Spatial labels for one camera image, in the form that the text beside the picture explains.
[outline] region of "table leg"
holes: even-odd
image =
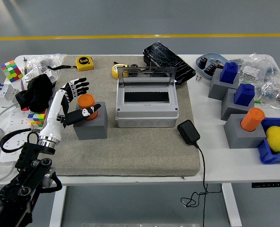
[[[61,227],[66,188],[66,186],[63,186],[60,191],[55,193],[53,209],[51,211],[50,227]]]
[[[231,227],[242,227],[231,183],[223,183],[222,190]]]

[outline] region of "yellow tape measure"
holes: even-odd
[[[127,64],[115,64],[112,68],[111,68],[111,74],[114,78],[118,79],[119,75],[118,75],[118,67],[128,67]]]
[[[78,71],[93,70],[93,59],[90,56],[82,55],[76,59]]]

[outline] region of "orange cup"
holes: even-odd
[[[79,96],[78,104],[80,109],[85,109],[94,106],[96,102],[91,94],[84,94]],[[91,114],[86,120],[87,121],[93,120],[97,117],[97,115],[98,115],[98,111]]]
[[[264,112],[259,108],[251,108],[241,121],[240,126],[246,131],[254,131],[265,118]]]

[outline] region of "gray plastic box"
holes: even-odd
[[[216,69],[211,80],[209,88],[209,98],[223,100],[228,88],[237,89],[239,83],[239,75],[237,74],[234,78],[233,84],[225,83],[220,81],[222,69]]]
[[[231,114],[246,114],[254,107],[254,99],[249,106],[234,104],[234,94],[236,90],[229,88],[221,103],[221,120],[226,121]]]
[[[231,114],[224,125],[229,148],[257,148],[266,138],[262,124],[254,131],[244,130],[240,123],[246,114]]]
[[[91,121],[83,120],[74,124],[74,130],[79,140],[107,139],[107,111],[105,102],[96,102],[101,107],[98,109],[98,115]]]

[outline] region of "blue cube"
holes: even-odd
[[[221,72],[220,82],[233,84],[233,81],[238,73],[238,65],[235,62],[226,62]]]
[[[240,84],[234,94],[234,104],[249,106],[254,96],[255,92],[252,84]]]

